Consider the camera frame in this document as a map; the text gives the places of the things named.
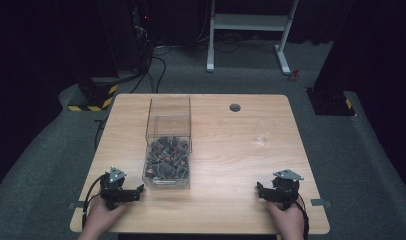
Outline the black yellow striped stand base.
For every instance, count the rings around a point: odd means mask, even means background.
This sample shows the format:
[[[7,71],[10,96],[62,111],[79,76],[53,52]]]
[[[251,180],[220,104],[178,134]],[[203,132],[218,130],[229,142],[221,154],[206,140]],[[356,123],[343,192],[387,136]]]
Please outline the black yellow striped stand base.
[[[111,104],[118,85],[95,83],[93,80],[80,82],[75,88],[67,107],[70,111],[104,111]]]

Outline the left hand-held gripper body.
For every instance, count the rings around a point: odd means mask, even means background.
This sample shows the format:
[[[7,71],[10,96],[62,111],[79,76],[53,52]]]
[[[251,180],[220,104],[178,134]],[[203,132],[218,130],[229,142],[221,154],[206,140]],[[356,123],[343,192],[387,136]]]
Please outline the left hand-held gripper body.
[[[102,175],[100,180],[100,196],[105,200],[106,207],[114,210],[119,203],[126,202],[126,192],[122,186],[126,173],[114,166]]]

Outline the person's left hand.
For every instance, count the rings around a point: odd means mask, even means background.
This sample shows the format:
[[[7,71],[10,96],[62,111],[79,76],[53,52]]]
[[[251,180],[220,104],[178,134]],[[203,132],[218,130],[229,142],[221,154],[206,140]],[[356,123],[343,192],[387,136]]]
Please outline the person's left hand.
[[[114,210],[106,207],[105,201],[95,197],[90,202],[85,226],[77,240],[99,240],[128,209],[127,204],[118,205]]]

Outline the person's right hand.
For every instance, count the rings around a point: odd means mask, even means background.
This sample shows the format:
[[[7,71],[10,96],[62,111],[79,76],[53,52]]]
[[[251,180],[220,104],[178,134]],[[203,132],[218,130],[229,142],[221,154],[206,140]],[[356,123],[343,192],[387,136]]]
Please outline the person's right hand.
[[[304,217],[296,203],[282,210],[278,203],[267,202],[273,221],[283,240],[304,240]]]

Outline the dark equipment rack red light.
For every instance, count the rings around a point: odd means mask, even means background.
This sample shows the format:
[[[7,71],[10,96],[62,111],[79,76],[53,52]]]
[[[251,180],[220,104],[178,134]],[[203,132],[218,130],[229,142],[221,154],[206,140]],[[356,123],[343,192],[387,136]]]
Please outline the dark equipment rack red light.
[[[128,0],[128,3],[135,37],[135,56],[138,60],[138,63],[133,67],[133,71],[141,73],[148,68],[154,47],[154,34],[149,17],[149,7],[147,0]]]

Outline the pile of dark small packets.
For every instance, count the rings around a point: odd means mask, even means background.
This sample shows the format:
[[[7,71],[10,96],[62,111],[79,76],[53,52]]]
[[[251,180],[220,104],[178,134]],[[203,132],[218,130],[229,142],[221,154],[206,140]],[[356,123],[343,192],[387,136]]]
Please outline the pile of dark small packets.
[[[151,180],[187,179],[190,173],[190,142],[180,137],[164,136],[146,149],[144,178]]]

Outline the clear drinking glass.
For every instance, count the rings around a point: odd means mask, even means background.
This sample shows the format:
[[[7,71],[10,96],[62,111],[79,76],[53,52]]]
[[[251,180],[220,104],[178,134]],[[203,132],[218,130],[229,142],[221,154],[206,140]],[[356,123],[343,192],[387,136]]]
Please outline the clear drinking glass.
[[[269,118],[259,119],[256,124],[256,143],[264,146],[275,129],[276,124],[273,120]]]

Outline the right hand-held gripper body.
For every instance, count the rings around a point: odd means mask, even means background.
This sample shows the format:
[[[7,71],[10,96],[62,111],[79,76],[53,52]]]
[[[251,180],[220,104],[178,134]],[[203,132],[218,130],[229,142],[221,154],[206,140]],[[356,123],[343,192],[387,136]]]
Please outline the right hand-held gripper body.
[[[300,197],[300,182],[304,177],[290,169],[274,172],[273,175],[275,178],[272,180],[272,185],[276,192],[274,202],[280,203],[284,210],[292,204],[296,204],[300,210],[303,210],[297,200]]]

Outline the clear plastic box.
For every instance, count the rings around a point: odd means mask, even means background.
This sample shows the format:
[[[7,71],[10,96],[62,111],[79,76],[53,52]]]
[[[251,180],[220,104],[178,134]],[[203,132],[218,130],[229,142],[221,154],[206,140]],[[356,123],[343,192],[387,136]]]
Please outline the clear plastic box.
[[[187,139],[190,142],[192,153],[191,99],[189,96],[158,95],[151,98],[145,135],[147,146],[164,136]],[[190,187],[190,173],[187,179],[179,180],[145,179],[143,173],[142,179],[150,190],[181,190]]]

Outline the black stand base yellow mark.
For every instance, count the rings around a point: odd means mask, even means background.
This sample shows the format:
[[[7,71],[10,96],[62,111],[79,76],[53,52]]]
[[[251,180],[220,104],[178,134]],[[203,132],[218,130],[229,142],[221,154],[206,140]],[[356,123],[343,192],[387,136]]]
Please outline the black stand base yellow mark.
[[[355,116],[351,101],[343,93],[327,93],[307,88],[306,94],[316,115]]]

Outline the white metal desk frame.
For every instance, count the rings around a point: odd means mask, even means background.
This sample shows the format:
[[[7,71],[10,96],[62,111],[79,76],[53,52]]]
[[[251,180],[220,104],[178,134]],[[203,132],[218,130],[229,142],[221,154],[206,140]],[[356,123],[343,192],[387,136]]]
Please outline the white metal desk frame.
[[[292,0],[291,7],[287,15],[248,15],[217,13],[216,0],[211,0],[206,71],[213,72],[215,69],[214,37],[216,30],[268,31],[282,33],[281,41],[279,44],[274,46],[274,50],[282,73],[284,75],[290,75],[292,71],[290,70],[286,60],[284,48],[294,20],[298,3],[299,0]]]

